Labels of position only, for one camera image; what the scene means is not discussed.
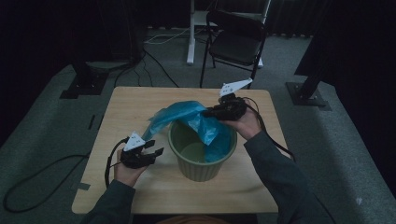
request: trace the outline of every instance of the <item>person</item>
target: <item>person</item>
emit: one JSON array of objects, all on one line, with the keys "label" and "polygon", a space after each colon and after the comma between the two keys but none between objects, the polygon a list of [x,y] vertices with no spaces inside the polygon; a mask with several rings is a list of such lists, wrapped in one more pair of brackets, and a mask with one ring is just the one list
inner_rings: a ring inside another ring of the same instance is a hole
[{"label": "person", "polygon": [[[256,173],[278,206],[277,223],[332,223],[332,218],[309,188],[306,176],[295,162],[279,152],[262,131],[252,110],[248,108],[237,121],[223,120],[222,123],[234,127],[247,140],[244,146]],[[116,165],[115,179],[81,223],[128,223],[134,184],[146,169]]]}]

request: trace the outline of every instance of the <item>green bucket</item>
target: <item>green bucket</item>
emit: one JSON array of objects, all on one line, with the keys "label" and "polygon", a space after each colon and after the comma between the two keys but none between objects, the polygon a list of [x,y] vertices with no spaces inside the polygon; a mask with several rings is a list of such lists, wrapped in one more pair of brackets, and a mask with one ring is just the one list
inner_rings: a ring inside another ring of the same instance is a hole
[{"label": "green bucket", "polygon": [[171,123],[168,133],[169,145],[177,156],[181,173],[188,179],[203,182],[215,177],[221,165],[233,155],[236,147],[236,131],[228,127],[231,133],[230,150],[223,158],[205,162],[204,143],[198,134],[180,121]]}]

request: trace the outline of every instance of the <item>tripod base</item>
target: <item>tripod base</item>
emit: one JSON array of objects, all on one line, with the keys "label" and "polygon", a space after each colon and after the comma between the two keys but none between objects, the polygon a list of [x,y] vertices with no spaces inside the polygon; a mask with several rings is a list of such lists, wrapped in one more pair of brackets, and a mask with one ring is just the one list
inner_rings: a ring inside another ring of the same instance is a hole
[{"label": "tripod base", "polygon": [[303,83],[297,82],[286,82],[286,87],[288,88],[291,100],[295,105],[310,105],[318,106],[320,110],[332,111],[327,101],[324,101],[318,90],[312,94],[309,99],[303,99],[300,94],[301,87]]},{"label": "tripod base", "polygon": [[92,74],[93,78],[90,84],[79,86],[78,77],[72,81],[68,90],[63,91],[60,99],[77,99],[80,95],[100,95],[105,86],[108,73]]}]

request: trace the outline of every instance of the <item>blue plastic bag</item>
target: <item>blue plastic bag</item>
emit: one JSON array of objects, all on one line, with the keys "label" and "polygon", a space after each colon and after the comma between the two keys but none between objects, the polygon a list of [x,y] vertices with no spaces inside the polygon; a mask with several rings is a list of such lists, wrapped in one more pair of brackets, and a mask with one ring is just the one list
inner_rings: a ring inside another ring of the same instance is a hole
[{"label": "blue plastic bag", "polygon": [[215,118],[205,118],[206,108],[196,101],[178,102],[158,111],[150,119],[150,125],[142,136],[148,141],[152,136],[174,120],[180,120],[198,133],[205,144],[205,161],[212,162],[223,158],[230,149],[229,129]]}]

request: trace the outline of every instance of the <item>table top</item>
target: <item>table top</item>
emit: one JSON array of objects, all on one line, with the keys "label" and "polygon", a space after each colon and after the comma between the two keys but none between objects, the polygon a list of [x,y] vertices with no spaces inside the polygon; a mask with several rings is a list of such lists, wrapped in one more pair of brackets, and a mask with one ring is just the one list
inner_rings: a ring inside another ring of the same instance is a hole
[{"label": "table top", "polygon": [[[268,133],[286,147],[269,92],[240,90],[236,95],[256,101]],[[106,160],[121,139],[132,131],[142,135],[149,126],[149,118],[173,103],[193,100],[204,106],[213,106],[218,104],[218,99],[217,89],[117,87],[81,179],[81,183],[90,187],[88,190],[78,189],[72,205],[73,212],[88,213],[105,192]],[[218,175],[206,182],[189,180],[179,171],[167,134],[168,127],[152,138],[156,140],[152,149],[164,147],[164,151],[135,185],[133,214],[277,212],[273,197],[258,178],[243,146],[246,140],[239,134],[234,154],[222,164]],[[113,170],[110,171],[110,182],[112,179]]]}]

